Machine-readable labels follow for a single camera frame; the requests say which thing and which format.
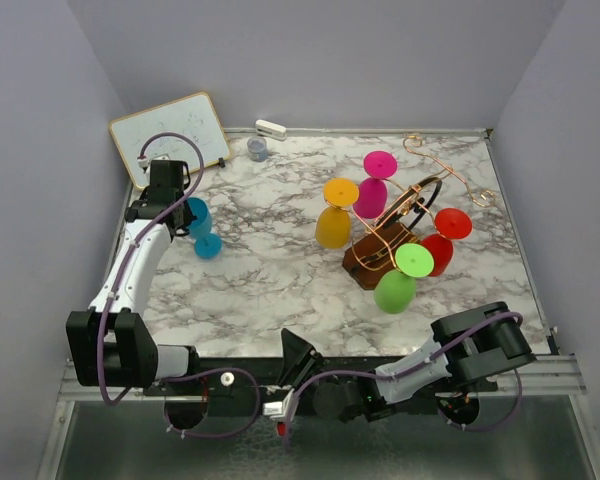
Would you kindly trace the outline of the blue plastic wine glass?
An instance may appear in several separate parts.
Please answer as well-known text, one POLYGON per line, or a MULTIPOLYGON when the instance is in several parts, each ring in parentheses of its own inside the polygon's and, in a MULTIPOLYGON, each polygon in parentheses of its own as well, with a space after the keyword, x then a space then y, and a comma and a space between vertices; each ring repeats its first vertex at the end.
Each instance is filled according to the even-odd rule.
POLYGON ((195 254, 206 260, 216 257, 223 244, 221 238, 212 232, 212 217, 207 204, 200 198, 189 197, 187 205, 193 215, 188 230, 194 240, 195 254))

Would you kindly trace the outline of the magenta plastic wine glass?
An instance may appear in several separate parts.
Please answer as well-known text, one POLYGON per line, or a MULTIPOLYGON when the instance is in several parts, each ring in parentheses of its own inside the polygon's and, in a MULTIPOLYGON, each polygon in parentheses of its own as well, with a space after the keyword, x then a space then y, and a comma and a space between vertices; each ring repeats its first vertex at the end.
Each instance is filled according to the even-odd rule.
POLYGON ((375 219, 385 209, 388 199, 385 181, 396 173, 397 160, 387 151, 376 150, 364 157, 363 168, 367 177, 359 184, 353 209, 363 219, 375 219))

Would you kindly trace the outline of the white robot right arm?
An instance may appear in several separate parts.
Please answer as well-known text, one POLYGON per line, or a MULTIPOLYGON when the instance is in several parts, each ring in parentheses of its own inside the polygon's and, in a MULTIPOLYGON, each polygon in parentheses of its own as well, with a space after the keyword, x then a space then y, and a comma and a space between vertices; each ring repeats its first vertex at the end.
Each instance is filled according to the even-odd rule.
POLYGON ((491 376, 516 374, 536 360, 522 323, 519 313, 495 302, 434 321, 432 336, 419 349, 370 371, 310 367, 271 418, 289 426, 306 397, 322 418, 348 422, 362 416, 372 422, 423 398, 429 410, 451 411, 449 420, 465 428, 479 412, 468 393, 491 376))

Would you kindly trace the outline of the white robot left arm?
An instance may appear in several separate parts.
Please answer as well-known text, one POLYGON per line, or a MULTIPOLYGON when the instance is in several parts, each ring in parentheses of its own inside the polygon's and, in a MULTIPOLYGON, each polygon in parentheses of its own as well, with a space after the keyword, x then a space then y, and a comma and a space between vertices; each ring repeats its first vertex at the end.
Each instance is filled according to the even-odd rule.
POLYGON ((142 318, 160 259, 195 219, 186 203, 189 185, 183 161, 151 162, 149 185, 125 211, 122 244, 104 285, 66 322, 81 385, 105 394, 109 387, 148 388, 166 378, 182 395, 200 385, 195 349, 156 344, 142 318))

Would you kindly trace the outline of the green plastic wine glass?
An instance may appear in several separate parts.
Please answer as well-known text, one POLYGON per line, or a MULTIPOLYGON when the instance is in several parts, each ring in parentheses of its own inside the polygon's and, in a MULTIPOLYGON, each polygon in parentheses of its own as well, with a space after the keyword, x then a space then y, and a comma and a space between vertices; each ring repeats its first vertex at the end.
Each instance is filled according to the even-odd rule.
POLYGON ((388 314, 406 310, 416 294, 416 280, 434 269, 434 258, 416 243, 401 245, 394 254, 395 268, 385 273, 374 289, 376 306, 388 314))

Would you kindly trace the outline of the yellow plastic wine glass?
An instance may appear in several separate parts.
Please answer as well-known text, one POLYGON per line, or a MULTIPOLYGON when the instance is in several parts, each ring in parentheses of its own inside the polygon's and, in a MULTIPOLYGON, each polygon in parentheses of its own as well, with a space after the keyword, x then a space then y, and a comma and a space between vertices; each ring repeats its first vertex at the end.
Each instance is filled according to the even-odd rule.
POLYGON ((323 197, 327 207, 317 220, 315 239, 324 248, 342 248, 350 240, 348 208, 359 198, 358 187, 349 179, 334 178, 324 185, 323 197))

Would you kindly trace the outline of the red plastic wine glass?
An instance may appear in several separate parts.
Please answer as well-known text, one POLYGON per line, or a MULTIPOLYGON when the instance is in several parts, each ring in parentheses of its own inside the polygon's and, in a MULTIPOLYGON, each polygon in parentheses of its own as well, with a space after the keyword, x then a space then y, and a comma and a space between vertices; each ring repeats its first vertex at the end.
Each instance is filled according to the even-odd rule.
POLYGON ((454 255, 454 241, 467 238, 473 230, 470 217, 462 210, 445 208, 433 218, 436 232, 420 241, 431 254, 434 262, 429 277, 441 276, 449 266, 454 255))

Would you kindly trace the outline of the gold framed whiteboard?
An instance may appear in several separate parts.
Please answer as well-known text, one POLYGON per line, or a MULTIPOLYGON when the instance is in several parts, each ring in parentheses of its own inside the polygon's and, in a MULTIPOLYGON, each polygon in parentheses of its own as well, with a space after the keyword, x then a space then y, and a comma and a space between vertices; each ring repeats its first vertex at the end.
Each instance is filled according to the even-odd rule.
POLYGON ((188 163, 189 170, 199 169, 202 158, 207 167, 227 161, 232 153, 210 97, 205 92, 183 97, 113 120, 109 132, 136 190, 149 182, 148 163, 153 158, 166 157, 188 163), (184 141, 161 137, 146 149, 145 158, 139 158, 143 144, 156 134, 164 132, 183 135, 197 145, 200 154, 184 141))

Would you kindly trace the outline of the small blue glass jar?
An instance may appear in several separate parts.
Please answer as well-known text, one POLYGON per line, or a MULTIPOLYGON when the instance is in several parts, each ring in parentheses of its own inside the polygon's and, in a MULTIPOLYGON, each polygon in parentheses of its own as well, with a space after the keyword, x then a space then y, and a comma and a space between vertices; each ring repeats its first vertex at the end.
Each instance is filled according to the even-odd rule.
POLYGON ((267 142, 264 137, 254 136, 247 141, 250 158, 255 162, 263 162, 269 157, 267 142))

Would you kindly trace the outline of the white eraser block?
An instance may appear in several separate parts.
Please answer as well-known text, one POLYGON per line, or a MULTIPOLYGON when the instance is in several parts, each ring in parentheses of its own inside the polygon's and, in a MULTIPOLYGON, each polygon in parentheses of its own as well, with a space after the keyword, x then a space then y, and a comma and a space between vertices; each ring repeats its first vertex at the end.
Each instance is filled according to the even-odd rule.
POLYGON ((254 128, 258 135, 272 138, 277 141, 285 141, 287 138, 287 128, 283 125, 258 119, 254 122, 254 128))

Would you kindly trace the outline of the black metal base frame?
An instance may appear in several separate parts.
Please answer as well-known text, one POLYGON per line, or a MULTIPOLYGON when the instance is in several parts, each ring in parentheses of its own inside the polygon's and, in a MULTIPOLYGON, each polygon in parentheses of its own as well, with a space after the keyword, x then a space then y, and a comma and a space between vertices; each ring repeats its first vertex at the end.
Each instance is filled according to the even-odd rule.
POLYGON ((544 359, 532 352, 516 317, 481 329, 437 321, 432 337, 402 358, 325 357, 288 329, 279 358, 202 358, 192 346, 157 345, 137 320, 115 329, 111 342, 95 329, 74 333, 71 346, 82 385, 164 396, 170 417, 191 421, 209 415, 372 422, 444 411, 471 424, 478 394, 496 392, 497 376, 511 376, 520 397, 520 375, 544 359))

